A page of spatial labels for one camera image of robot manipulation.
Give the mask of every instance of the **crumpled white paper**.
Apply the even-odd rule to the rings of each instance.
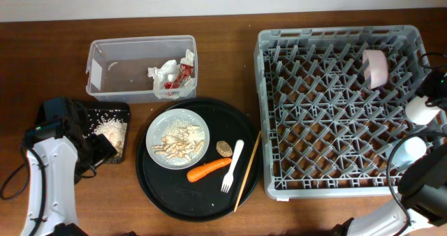
[[[193,66],[194,65],[194,53],[190,50],[186,50],[185,58],[180,59],[181,64]],[[166,92],[160,92],[165,89],[165,82],[174,82],[177,78],[180,70],[180,64],[177,64],[175,60],[169,60],[161,68],[148,68],[147,76],[154,79],[154,94],[158,99],[168,98],[177,99],[179,97],[188,96],[195,84],[196,79],[189,77],[186,82],[183,81],[183,87],[179,88],[178,92],[168,95]]]

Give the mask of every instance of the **candy wrapper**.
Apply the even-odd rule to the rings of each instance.
[[[185,58],[180,64],[175,60],[167,61],[161,68],[148,68],[147,76],[154,79],[154,94],[159,99],[177,99],[188,96],[194,86],[195,78],[191,77],[194,70],[194,53],[186,50]],[[180,92],[160,92],[160,89],[183,89]]]

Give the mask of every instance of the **table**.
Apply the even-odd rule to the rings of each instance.
[[[259,31],[306,27],[412,24],[427,51],[447,53],[447,8],[285,13],[207,17],[158,17],[0,24],[0,182],[22,163],[18,145],[45,100],[67,96],[94,101],[85,91],[89,45],[93,40],[135,36],[191,34],[196,38],[198,96],[234,105],[260,128],[254,78],[254,46]],[[103,165],[98,176],[75,187],[80,227],[90,235],[317,235],[353,217],[364,216],[391,199],[386,197],[269,199],[261,180],[248,201],[231,214],[207,223],[183,222],[160,212],[147,199],[135,174],[135,152],[145,128],[171,103],[131,105],[132,120],[125,159]],[[11,183],[19,189],[25,174]],[[0,202],[0,235],[21,232],[28,189]],[[412,235],[445,235],[430,228]]]

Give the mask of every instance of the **wooden chopstick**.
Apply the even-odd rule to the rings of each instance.
[[[251,153],[249,165],[247,166],[247,170],[245,171],[244,181],[242,181],[242,185],[240,187],[239,196],[237,197],[236,205],[235,205],[235,212],[237,210],[237,206],[239,206],[240,198],[242,197],[242,192],[244,191],[245,182],[247,182],[247,177],[249,176],[251,164],[253,163],[254,155],[256,154],[256,151],[258,150],[259,140],[261,139],[261,132],[259,131],[258,138],[256,138],[256,143],[254,144],[253,152]]]

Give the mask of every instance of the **gray plastic basket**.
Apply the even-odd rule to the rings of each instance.
[[[385,52],[386,85],[370,90],[362,51]],[[261,107],[265,192],[274,199],[379,196],[385,150],[404,135],[446,130],[446,115],[428,126],[404,106],[429,71],[413,26],[265,30],[255,47]],[[430,152],[440,140],[425,139]],[[392,168],[393,185],[402,172]]]

